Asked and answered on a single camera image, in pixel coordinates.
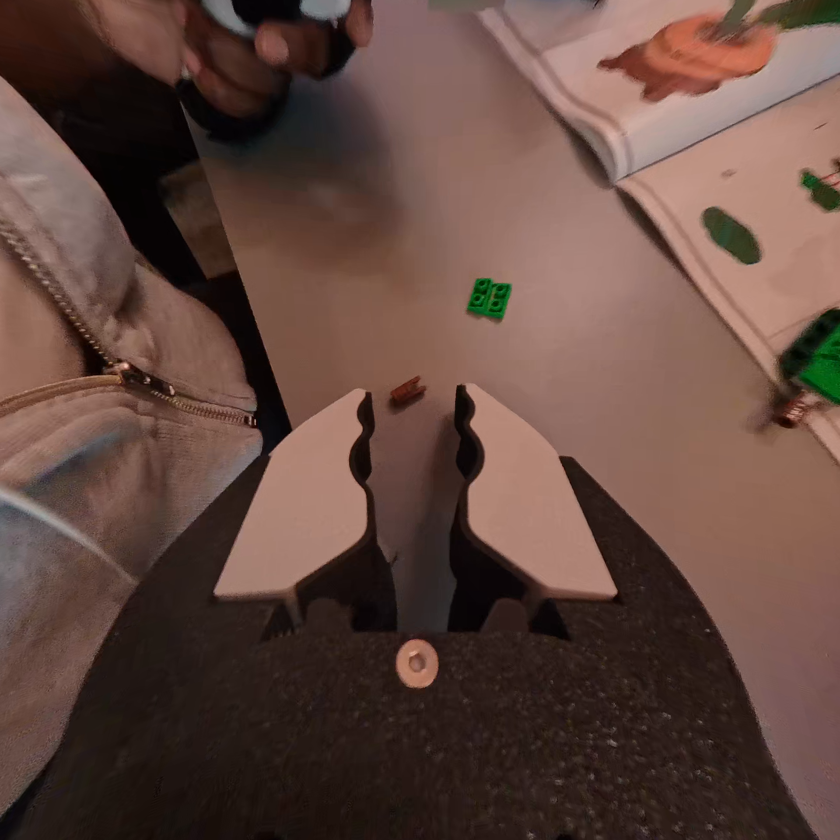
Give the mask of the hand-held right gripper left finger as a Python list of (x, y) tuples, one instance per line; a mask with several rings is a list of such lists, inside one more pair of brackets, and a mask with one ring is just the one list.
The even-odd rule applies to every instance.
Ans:
[(372, 395), (357, 388), (271, 452), (213, 594), (278, 602), (300, 627), (310, 606), (350, 609), (353, 628), (396, 628), (392, 569), (377, 540)]

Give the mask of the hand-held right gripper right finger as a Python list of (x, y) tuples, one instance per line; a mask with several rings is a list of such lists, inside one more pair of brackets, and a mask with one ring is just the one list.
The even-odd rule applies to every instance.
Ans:
[(476, 384), (456, 388), (456, 465), (464, 480), (450, 533), (453, 614), (500, 599), (533, 615), (548, 600), (613, 602), (618, 589), (559, 454)]

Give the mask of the green brick leaf assembly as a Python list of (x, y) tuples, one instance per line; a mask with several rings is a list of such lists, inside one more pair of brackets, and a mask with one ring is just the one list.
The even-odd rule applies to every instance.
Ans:
[(751, 421), (763, 432), (807, 422), (839, 406), (839, 310), (830, 308), (808, 322), (778, 356), (768, 400)]

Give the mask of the person's left hand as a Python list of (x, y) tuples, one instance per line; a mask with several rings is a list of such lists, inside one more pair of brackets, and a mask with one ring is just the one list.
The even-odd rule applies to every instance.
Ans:
[(186, 77), (211, 106), (238, 119), (267, 110), (294, 77), (325, 78), (335, 57), (333, 34), (363, 48), (374, 26), (371, 2), (351, 2), (336, 24), (267, 20), (253, 41), (228, 32), (199, 2), (95, 1), (80, 7), (118, 56), (172, 85)]

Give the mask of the bright green brick plate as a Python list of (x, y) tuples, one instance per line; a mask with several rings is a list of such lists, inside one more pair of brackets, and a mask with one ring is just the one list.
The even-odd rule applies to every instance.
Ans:
[(477, 317), (501, 321), (507, 313), (512, 285), (489, 277), (477, 278), (470, 291), (466, 311)]

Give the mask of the grey zip hooded jacket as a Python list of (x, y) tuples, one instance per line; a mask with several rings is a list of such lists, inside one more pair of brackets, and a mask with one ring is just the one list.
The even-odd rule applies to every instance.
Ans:
[(263, 448), (237, 344), (2, 80), (2, 816), (164, 551)]

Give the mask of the open instruction booklet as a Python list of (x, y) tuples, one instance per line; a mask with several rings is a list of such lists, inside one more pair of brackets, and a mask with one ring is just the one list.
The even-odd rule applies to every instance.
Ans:
[[(500, 2), (506, 57), (775, 381), (838, 308), (838, 2)], [(807, 427), (838, 460), (838, 408)]]

